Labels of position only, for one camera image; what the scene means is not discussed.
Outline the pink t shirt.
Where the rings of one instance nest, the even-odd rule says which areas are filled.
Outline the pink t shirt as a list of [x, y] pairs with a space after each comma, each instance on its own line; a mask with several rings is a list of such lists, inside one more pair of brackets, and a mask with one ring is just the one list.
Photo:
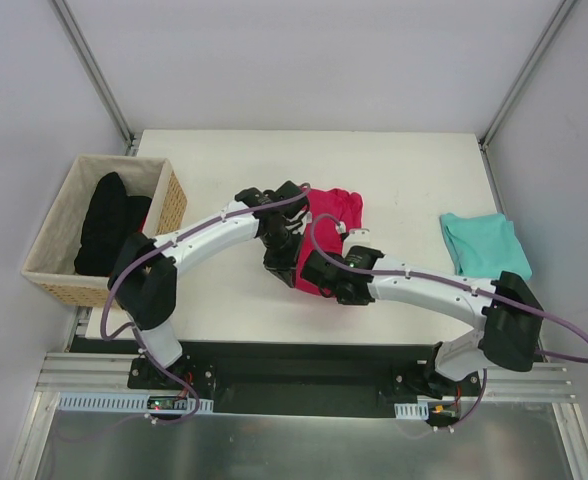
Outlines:
[[[319, 215], [329, 214], [341, 222], [347, 232], [362, 227], [363, 198], [358, 192], [350, 192], [340, 188], [330, 190], [319, 190], [313, 188], [307, 196], [310, 205], [312, 219]], [[321, 220], [315, 228], [315, 238], [318, 245], [328, 253], [341, 254], [343, 239], [336, 228], [336, 224], [329, 219]], [[302, 269], [305, 261], [314, 250], [310, 238], [310, 226], [304, 232], [304, 240], [296, 269], [295, 288], [319, 296], [320, 292], [316, 286], [302, 278]]]

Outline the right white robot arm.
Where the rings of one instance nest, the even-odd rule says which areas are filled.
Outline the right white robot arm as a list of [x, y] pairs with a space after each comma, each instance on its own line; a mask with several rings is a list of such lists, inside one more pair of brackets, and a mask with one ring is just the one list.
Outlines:
[[464, 377], [483, 368], [528, 372], [535, 362], [541, 305], [516, 274], [503, 272], [497, 280], [441, 277], [379, 250], [353, 245], [344, 256], [312, 250], [303, 262], [301, 277], [342, 305], [395, 301], [468, 325], [469, 332], [432, 348], [423, 377], [435, 394], [447, 394]]

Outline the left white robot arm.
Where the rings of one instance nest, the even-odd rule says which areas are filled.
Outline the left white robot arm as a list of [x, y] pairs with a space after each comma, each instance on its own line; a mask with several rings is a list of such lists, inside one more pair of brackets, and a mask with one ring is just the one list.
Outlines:
[[276, 190], [255, 187], [237, 193], [220, 212], [189, 227], [150, 238], [131, 235], [108, 280], [108, 298], [100, 335], [115, 339], [123, 329], [107, 332], [113, 303], [126, 312], [129, 326], [154, 361], [150, 375], [162, 388], [178, 387], [185, 377], [183, 349], [171, 325], [181, 275], [237, 244], [260, 239], [263, 267], [290, 288], [296, 286], [297, 263], [309, 213], [310, 185], [291, 181]]

